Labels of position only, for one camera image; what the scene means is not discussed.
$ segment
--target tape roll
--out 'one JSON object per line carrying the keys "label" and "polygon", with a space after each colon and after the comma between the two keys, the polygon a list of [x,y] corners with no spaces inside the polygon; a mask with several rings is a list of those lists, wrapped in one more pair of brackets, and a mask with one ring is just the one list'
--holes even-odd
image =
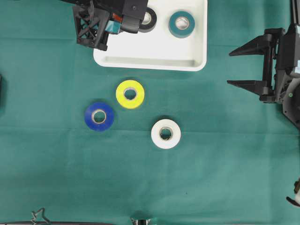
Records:
{"label": "tape roll", "polygon": [[[127,90],[134,90],[135,97],[133,99],[128,99],[125,97],[125,92]],[[145,98],[145,90],[143,86],[134,80],[123,81],[119,84],[116,90],[116,98],[121,106],[127,109],[135,109],[139,107]]]}
{"label": "tape roll", "polygon": [[177,38],[187,38],[195,28],[193,16],[185,11],[179,11],[171,16],[169,30]]}
{"label": "tape roll", "polygon": [[[97,122],[95,120],[95,115],[98,112],[102,112],[105,115],[105,118],[102,122]],[[90,129],[102,132],[112,126],[114,121],[114,112],[109,105],[103,102],[96,102],[86,109],[84,120]]]}
{"label": "tape roll", "polygon": [[153,9],[147,8],[143,22],[140,25],[139,32],[148,33],[155,28],[157,16]]}
{"label": "tape roll", "polygon": [[[171,136],[168,139],[162,138],[162,131],[168,129],[171,132]],[[171,149],[175,147],[181,138],[180,127],[173,120],[160,120],[154,124],[151,130],[151,138],[156,146],[161,149]]]}

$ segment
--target blue tape roll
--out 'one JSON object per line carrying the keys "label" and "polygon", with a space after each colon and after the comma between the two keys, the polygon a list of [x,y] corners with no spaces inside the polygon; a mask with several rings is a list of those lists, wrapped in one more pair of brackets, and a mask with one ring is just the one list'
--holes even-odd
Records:
{"label": "blue tape roll", "polygon": [[[178,28],[176,26],[176,20],[177,19],[182,19],[183,22],[188,22],[188,26],[186,28]],[[187,38],[188,36],[191,35],[191,33],[193,32],[195,28],[195,19],[193,18],[193,16],[185,11],[179,11],[174,13],[171,16],[171,19],[169,21],[169,30],[170,32],[177,38]]]}
{"label": "blue tape roll", "polygon": [[[94,119],[94,115],[97,112],[103,112],[105,114],[105,120],[101,123],[97,123]],[[113,112],[113,109],[109,105],[107,105],[103,102],[96,102],[96,103],[90,105],[86,109],[85,114],[84,114],[84,120],[85,120],[86,125],[90,129],[98,131],[98,132],[102,132],[112,126],[113,121],[114,121],[114,112]]]}

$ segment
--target plastic tray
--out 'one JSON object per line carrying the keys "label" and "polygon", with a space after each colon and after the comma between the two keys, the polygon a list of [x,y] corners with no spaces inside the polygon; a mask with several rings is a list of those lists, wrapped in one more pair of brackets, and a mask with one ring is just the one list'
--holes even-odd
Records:
{"label": "plastic tray", "polygon": [[[157,14],[157,24],[149,33],[110,35],[107,52],[94,50],[94,59],[104,67],[199,71],[206,64],[207,0],[149,0]],[[193,15],[196,27],[184,39],[168,28],[177,11]]]}

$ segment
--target yellow tape roll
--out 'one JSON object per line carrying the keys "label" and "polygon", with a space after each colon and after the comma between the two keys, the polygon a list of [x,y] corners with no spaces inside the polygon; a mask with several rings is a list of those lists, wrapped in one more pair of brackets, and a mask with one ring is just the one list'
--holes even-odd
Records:
{"label": "yellow tape roll", "polygon": [[[136,96],[134,99],[130,100],[125,97],[125,92],[127,90],[135,91]],[[135,109],[143,103],[145,98],[145,90],[139,82],[133,80],[127,80],[120,83],[119,86],[117,87],[116,97],[119,104],[124,108]]]}

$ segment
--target green tablecloth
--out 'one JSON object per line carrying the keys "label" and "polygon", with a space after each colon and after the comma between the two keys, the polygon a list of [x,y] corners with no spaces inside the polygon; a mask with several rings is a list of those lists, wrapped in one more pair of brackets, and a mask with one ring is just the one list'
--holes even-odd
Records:
{"label": "green tablecloth", "polygon": [[[299,224],[285,197],[299,176],[299,132],[278,105],[226,80],[261,79],[263,57],[228,57],[265,28],[287,28],[288,0],[209,0],[208,62],[199,72],[105,68],[75,43],[71,5],[58,0],[0,4],[0,221],[129,225]],[[123,109],[118,84],[138,80],[143,105]],[[103,100],[110,130],[83,115]],[[182,139],[160,150],[150,138],[160,118]]]}

